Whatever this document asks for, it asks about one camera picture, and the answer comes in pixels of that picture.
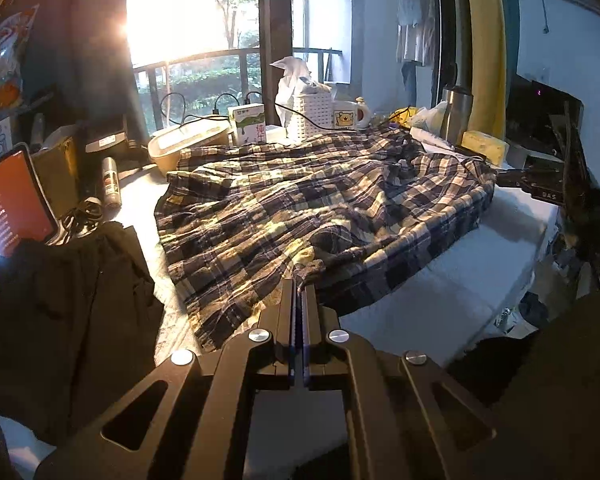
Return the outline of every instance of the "white table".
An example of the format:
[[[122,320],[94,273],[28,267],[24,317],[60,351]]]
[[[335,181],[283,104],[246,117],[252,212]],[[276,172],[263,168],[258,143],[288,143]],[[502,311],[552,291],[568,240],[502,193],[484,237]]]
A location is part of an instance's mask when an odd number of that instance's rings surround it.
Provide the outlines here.
[[[164,251],[154,221],[166,181],[157,168],[122,180],[122,209],[114,218],[133,225],[165,305],[155,360],[178,348],[200,352],[186,313],[166,273]],[[480,226],[371,306],[343,316],[343,328],[369,339],[380,350],[400,354],[425,351],[448,363],[476,341],[506,307],[520,302],[533,280],[533,267],[554,234],[558,208],[517,189],[496,188]],[[53,448],[23,426],[2,419],[10,453],[20,471],[31,474]],[[338,392],[261,392],[256,396],[246,471],[285,474],[346,440]]]

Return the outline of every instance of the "mug handle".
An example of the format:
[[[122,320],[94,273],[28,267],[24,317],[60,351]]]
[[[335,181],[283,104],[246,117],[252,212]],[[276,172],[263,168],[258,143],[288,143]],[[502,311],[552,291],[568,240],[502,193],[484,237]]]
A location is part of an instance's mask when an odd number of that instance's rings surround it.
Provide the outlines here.
[[[358,120],[358,110],[362,110],[362,119],[360,119],[360,120]],[[365,100],[362,97],[357,98],[356,99],[356,123],[354,125],[355,129],[363,130],[364,128],[369,126],[369,123],[371,122],[372,117],[373,117],[373,114],[371,113],[371,110],[369,109],[369,107],[366,105]]]

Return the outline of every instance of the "orange screen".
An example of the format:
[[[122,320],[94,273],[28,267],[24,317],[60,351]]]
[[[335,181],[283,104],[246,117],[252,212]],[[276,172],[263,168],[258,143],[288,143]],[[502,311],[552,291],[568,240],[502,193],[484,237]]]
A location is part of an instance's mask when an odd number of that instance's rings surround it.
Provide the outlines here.
[[[22,238],[44,241],[55,230],[24,153],[8,155],[0,161],[0,256],[11,256]]]

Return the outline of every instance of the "yellow curtain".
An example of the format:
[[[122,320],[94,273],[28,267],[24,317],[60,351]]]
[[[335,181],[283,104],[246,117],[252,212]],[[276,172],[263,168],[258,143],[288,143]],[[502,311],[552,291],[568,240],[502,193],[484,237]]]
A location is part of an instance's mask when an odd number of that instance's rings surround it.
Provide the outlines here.
[[[469,130],[499,139],[505,133],[507,53],[502,0],[469,0],[474,51]]]

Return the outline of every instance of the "snack package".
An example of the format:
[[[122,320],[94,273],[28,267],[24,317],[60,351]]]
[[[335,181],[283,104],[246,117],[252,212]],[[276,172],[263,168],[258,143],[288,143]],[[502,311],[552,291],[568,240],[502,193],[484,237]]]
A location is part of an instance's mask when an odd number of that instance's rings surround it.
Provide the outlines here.
[[[0,120],[22,102],[20,61],[38,7],[18,12],[0,24]]]

